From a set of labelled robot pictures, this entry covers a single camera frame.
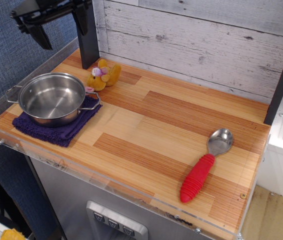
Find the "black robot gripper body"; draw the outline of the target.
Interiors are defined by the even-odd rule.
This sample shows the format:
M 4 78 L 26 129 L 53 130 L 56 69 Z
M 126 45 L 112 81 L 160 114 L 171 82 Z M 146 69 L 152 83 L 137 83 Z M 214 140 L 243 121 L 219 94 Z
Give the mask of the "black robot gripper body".
M 72 14 L 73 0 L 24 0 L 10 11 L 10 17 L 21 25 L 43 25 Z

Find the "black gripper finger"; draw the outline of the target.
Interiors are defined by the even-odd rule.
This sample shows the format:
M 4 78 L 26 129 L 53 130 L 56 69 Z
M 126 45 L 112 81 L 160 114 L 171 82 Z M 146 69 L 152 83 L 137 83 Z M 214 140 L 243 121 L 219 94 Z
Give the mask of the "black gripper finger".
M 21 27 L 21 32 L 31 35 L 31 37 L 44 49 L 52 50 L 50 40 L 41 25 L 25 25 Z
M 88 15 L 87 10 L 89 9 L 89 5 L 87 2 L 74 2 L 72 16 L 78 27 L 81 35 L 85 35 L 88 32 Z

